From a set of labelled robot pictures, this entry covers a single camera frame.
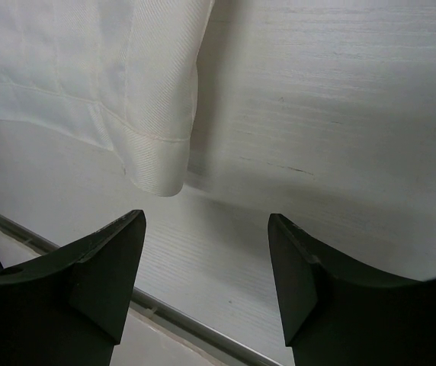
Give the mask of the white pleated skirt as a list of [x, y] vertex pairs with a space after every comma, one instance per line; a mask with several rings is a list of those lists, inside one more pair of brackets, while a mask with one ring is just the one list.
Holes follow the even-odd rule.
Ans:
[[0, 120], [113, 151], [138, 188], [183, 187], [211, 1], [0, 1]]

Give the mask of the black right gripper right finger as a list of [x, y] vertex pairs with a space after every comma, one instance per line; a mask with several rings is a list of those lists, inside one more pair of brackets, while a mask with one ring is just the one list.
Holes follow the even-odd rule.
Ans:
[[278, 213], [268, 243], [295, 364], [436, 365], [436, 278], [366, 265]]

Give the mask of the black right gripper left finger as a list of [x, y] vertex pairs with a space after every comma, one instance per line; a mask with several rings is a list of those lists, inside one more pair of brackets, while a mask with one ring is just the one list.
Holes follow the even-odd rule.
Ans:
[[99, 231], [0, 272], [0, 365], [108, 365], [143, 251], [133, 210]]

